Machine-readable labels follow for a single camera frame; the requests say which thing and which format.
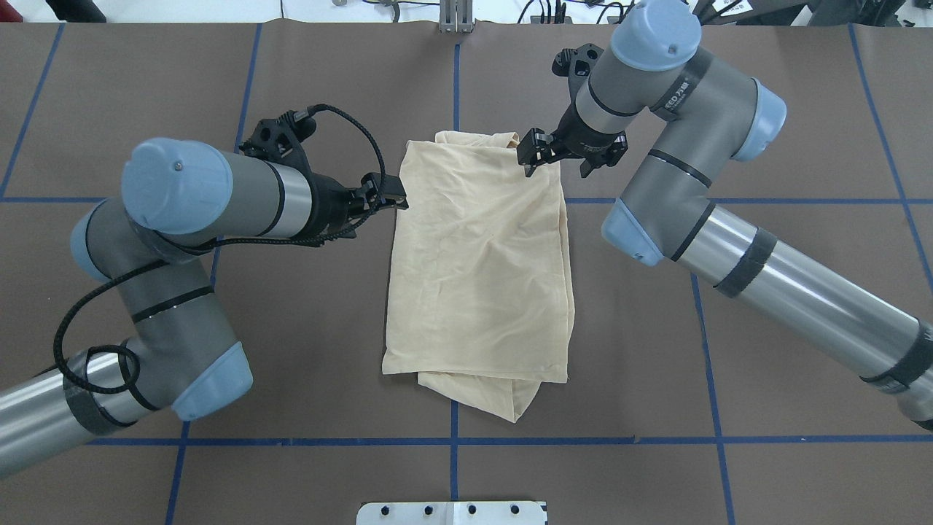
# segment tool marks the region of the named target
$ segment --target red object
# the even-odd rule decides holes
[[[0,21],[22,21],[22,15],[7,0],[0,0]]]

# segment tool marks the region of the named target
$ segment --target white floor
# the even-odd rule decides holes
[[[7,0],[26,21],[55,22],[55,14],[45,0]],[[112,22],[206,22],[206,21],[269,21],[289,18],[298,21],[385,21],[392,20],[392,9],[373,5],[363,0],[346,0],[345,6],[335,6],[331,0],[94,0],[94,3]],[[474,0],[473,14],[477,20],[515,23],[525,0]],[[401,21],[439,18],[437,6],[400,5]],[[582,3],[567,3],[567,15],[574,23],[595,23],[602,7],[587,7]],[[538,2],[532,3],[523,21],[539,15]],[[606,15],[617,15],[612,7]],[[930,9],[913,6],[907,0],[898,11],[901,20],[918,26],[933,26]]]

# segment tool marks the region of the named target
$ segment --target robotic arm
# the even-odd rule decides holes
[[[308,165],[301,141],[314,133],[313,114],[322,110],[349,120],[376,150],[381,173],[367,174],[360,188],[344,188]],[[55,339],[58,366],[0,392],[0,477],[165,406],[192,420],[250,389],[243,345],[199,255],[240,242],[318,247],[354,237],[380,209],[408,207],[401,181],[385,174],[369,132],[337,108],[312,106],[261,121],[240,148],[244,156],[195,141],[147,140],[126,163],[122,196],[103,201],[77,224],[72,253],[107,284],[65,317]],[[247,238],[215,241],[220,235]],[[66,362],[61,343],[70,318],[113,286],[138,335]]]
[[[564,50],[570,107],[556,131],[519,145],[535,167],[582,158],[586,177],[615,165],[626,126],[644,108],[667,125],[603,223],[603,237],[638,261],[681,263],[817,343],[933,431],[933,327],[862,290],[705,194],[729,159],[749,161],[784,124],[784,102],[699,46],[701,29],[678,0],[644,0],[612,36]]]

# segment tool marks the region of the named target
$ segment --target gray metal bracket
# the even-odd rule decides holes
[[[473,33],[473,0],[439,0],[442,33]]]

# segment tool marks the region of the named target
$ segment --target beige cloth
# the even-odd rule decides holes
[[[542,381],[565,383],[574,323],[560,168],[531,178],[514,133],[409,142],[411,208],[392,249],[384,374],[515,422]]]

